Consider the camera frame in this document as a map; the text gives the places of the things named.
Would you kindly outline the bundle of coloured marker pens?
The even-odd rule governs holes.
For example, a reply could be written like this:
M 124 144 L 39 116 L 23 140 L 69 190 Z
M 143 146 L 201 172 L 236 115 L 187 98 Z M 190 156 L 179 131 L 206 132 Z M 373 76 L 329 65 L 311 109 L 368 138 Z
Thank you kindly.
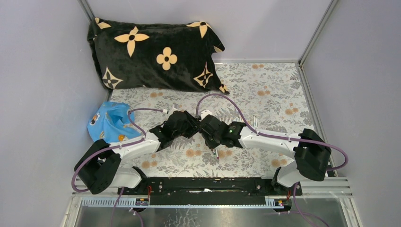
M 211 151 L 212 151 L 213 155 L 216 157 L 216 159 L 219 160 L 219 154 L 218 154 L 217 149 L 214 148 L 214 149 L 211 149 Z

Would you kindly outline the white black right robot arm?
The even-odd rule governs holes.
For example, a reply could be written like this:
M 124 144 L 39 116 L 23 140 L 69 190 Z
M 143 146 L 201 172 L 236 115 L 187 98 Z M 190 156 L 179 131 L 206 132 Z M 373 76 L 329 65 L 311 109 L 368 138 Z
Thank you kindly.
M 331 149 L 323 145 L 317 133 L 304 129 L 302 133 L 282 133 L 269 130 L 251 130 L 244 122 L 226 124 L 217 117 L 203 113 L 200 117 L 200 133 L 210 149 L 222 145 L 228 148 L 258 148 L 283 154 L 290 164 L 279 167 L 272 179 L 274 193 L 283 195 L 296 182 L 325 179 Z

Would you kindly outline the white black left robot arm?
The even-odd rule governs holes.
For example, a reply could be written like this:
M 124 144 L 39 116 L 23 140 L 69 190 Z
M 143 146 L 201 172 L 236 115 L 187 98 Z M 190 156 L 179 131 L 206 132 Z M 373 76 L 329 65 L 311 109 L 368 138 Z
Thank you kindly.
M 199 131 L 199 123 L 200 118 L 187 111 L 174 111 L 170 112 L 166 121 L 150 129 L 145 136 L 116 143 L 97 140 L 74 167 L 73 189 L 76 192 L 99 194 L 110 186 L 126 187 L 135 194 L 142 194 L 147 187 L 146 180 L 133 167 L 124 167 L 125 163 L 135 157 L 166 149 L 178 137 L 192 137 Z M 76 178 L 83 182 L 85 190 L 76 187 Z

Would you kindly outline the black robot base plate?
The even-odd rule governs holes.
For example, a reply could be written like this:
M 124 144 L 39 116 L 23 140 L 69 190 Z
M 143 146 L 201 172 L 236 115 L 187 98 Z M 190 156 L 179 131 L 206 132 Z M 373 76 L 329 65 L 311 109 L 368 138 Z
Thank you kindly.
M 303 194 L 300 185 L 285 188 L 260 177 L 146 177 L 124 195 L 144 196 L 151 205 L 266 205 L 267 196 L 286 199 Z

